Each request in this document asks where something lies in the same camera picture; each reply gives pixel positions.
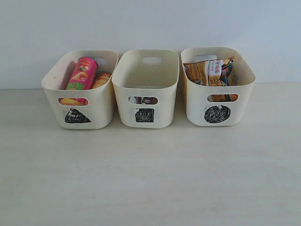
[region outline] black triangle label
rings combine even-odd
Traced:
[[[65,117],[66,123],[88,123],[91,122],[83,113],[80,113],[75,108],[70,108]]]

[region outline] white plastic bin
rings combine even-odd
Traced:
[[[121,121],[129,127],[159,129],[174,117],[179,56],[169,50],[131,50],[116,70],[114,85]],[[156,98],[156,104],[130,103],[130,98]]]
[[[90,57],[98,63],[100,72],[113,73],[119,56],[112,51],[81,50],[66,54],[42,80],[42,86],[49,99],[58,123],[67,129],[100,129],[107,126],[114,115],[116,99],[111,79],[96,89],[64,90],[80,57]],[[86,106],[64,106],[60,98],[85,98]],[[80,122],[70,122],[67,117],[80,118]]]
[[[227,59],[235,56],[233,70],[236,74],[234,75],[237,85],[208,87],[191,82],[185,73],[183,63],[195,63],[196,56],[199,57],[200,55],[216,55],[217,59]],[[230,48],[190,48],[181,53],[181,59],[184,76],[184,102],[189,121],[198,126],[230,126],[238,123],[243,116],[255,83],[255,75],[241,55]],[[214,94],[237,94],[238,99],[234,102],[209,102],[207,100],[208,96]],[[208,120],[211,115],[214,115],[214,117],[222,115],[222,117],[211,121]]]

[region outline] white wall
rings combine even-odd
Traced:
[[[226,46],[257,81],[301,81],[298,0],[0,0],[0,89],[41,88],[65,53]]]

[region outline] red chip can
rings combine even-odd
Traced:
[[[73,70],[66,90],[86,90],[91,89],[98,64],[89,57],[81,57]],[[84,98],[62,98],[62,105],[79,106],[86,103]]]

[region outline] white table surface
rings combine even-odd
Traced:
[[[43,90],[0,91],[0,226],[299,226],[301,83],[255,84],[242,121],[66,130]]]

